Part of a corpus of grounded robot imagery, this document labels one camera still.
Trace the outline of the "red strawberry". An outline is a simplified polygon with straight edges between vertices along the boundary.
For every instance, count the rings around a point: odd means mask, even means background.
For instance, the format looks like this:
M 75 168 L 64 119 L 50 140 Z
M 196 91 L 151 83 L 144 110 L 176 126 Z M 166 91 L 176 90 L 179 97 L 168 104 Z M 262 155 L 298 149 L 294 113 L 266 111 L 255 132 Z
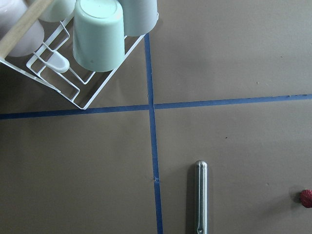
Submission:
M 302 190 L 300 192 L 300 202 L 305 208 L 312 208 L 312 190 Z

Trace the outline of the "mint green cup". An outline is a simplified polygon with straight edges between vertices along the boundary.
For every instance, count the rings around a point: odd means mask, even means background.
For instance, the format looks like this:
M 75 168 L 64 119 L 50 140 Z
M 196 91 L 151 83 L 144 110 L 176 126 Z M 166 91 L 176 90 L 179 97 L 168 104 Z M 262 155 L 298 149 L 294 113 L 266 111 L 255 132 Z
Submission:
M 73 56 L 83 68 L 108 72 L 125 56 L 123 9 L 117 0 L 77 0 Z

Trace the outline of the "grey cup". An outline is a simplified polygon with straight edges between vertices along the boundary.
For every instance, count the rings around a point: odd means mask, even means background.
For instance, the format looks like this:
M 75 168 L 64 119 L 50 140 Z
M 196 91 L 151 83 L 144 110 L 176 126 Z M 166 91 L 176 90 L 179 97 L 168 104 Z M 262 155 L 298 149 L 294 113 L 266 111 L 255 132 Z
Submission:
M 149 33 L 158 20 L 156 0 L 119 0 L 123 9 L 124 34 L 138 37 Z

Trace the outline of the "white cup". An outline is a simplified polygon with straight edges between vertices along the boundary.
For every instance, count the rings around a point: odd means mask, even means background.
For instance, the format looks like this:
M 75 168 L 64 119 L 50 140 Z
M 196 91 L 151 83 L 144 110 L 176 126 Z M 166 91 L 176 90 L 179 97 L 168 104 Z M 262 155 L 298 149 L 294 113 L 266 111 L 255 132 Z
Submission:
M 70 16 L 75 8 L 75 0 L 53 0 L 39 16 L 45 22 L 59 22 Z

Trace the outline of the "pink cup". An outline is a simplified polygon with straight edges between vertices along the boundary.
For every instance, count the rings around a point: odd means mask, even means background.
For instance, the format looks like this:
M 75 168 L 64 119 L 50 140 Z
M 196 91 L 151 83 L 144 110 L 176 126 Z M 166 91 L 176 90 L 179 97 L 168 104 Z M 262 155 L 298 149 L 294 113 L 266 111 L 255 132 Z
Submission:
M 39 17 L 51 4 L 36 0 L 28 5 L 24 0 L 0 2 L 0 58 L 23 57 L 35 52 L 43 43 L 44 29 Z

